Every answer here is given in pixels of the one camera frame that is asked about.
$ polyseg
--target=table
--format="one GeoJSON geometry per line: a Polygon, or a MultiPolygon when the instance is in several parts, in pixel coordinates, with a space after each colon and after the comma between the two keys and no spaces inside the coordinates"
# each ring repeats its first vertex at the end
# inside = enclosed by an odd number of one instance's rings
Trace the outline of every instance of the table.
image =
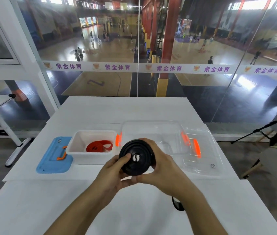
{"type": "MultiPolygon", "coordinates": [[[[48,120],[3,181],[85,180],[86,178],[93,180],[102,165],[72,164],[70,169],[62,174],[38,174],[35,169],[55,137],[73,136],[76,131],[82,129],[119,131],[121,124],[127,120],[175,120],[183,126],[208,130],[186,98],[70,96],[48,120]]],[[[219,145],[214,142],[223,162],[223,173],[219,177],[185,173],[190,178],[198,180],[207,178],[238,180],[219,145]]]]}
{"type": "MultiPolygon", "coordinates": [[[[13,99],[15,95],[10,94],[10,95],[0,95],[0,106],[3,104],[7,103],[11,99],[13,99]]],[[[4,121],[3,117],[0,115],[0,126],[3,128],[3,130],[11,137],[11,139],[14,141],[14,143],[17,145],[17,148],[15,151],[11,154],[9,159],[7,160],[5,166],[10,167],[15,160],[15,158],[18,156],[20,151],[23,149],[23,147],[31,141],[31,138],[25,139],[23,142],[19,140],[19,138],[15,135],[15,133],[11,130],[9,125],[4,121]]]]}
{"type": "MultiPolygon", "coordinates": [[[[247,180],[194,180],[229,234],[277,235],[277,222],[247,180]]],[[[89,180],[9,181],[0,190],[0,235],[42,235],[89,180]]],[[[151,185],[118,192],[88,233],[192,234],[185,212],[151,185]]]]}

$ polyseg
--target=person's left hand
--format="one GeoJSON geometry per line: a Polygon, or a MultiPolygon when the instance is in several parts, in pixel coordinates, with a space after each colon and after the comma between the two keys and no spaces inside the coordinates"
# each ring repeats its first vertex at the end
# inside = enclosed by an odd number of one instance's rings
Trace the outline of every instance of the person's left hand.
{"type": "Polygon", "coordinates": [[[98,195],[100,209],[105,208],[114,198],[119,190],[127,186],[136,184],[131,179],[122,180],[129,175],[125,174],[121,167],[131,158],[131,154],[127,154],[119,159],[119,155],[115,155],[102,167],[94,182],[90,185],[90,189],[98,195]]]}

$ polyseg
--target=blue lid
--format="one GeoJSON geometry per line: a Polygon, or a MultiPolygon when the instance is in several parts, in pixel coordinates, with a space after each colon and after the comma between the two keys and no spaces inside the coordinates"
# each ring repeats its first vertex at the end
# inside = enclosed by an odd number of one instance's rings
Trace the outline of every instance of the blue lid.
{"type": "Polygon", "coordinates": [[[67,146],[71,137],[55,138],[46,153],[39,162],[36,172],[40,174],[64,173],[69,170],[73,158],[71,155],[66,155],[65,159],[57,160],[57,157],[62,157],[65,153],[64,146],[67,146]]]}

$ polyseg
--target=white banner strip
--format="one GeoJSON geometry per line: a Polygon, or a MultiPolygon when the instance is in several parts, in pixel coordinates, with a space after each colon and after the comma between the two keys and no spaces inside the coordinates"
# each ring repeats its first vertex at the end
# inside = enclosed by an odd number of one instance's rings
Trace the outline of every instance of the white banner strip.
{"type": "MultiPolygon", "coordinates": [[[[53,71],[137,72],[137,63],[48,61],[44,65],[53,71]]],[[[142,73],[234,74],[237,65],[139,63],[138,67],[142,73]]],[[[277,66],[241,65],[237,74],[277,75],[277,66]]]]}

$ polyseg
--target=black rolled resistance band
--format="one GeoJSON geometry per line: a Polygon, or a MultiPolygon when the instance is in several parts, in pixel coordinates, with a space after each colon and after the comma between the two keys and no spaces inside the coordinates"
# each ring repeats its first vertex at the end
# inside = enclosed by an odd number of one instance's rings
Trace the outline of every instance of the black rolled resistance band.
{"type": "MultiPolygon", "coordinates": [[[[131,176],[141,175],[151,165],[156,165],[155,154],[149,144],[143,140],[135,139],[127,142],[121,149],[119,158],[131,154],[131,159],[121,168],[124,173],[131,176]]],[[[184,211],[184,207],[172,197],[174,207],[184,211]]]]}

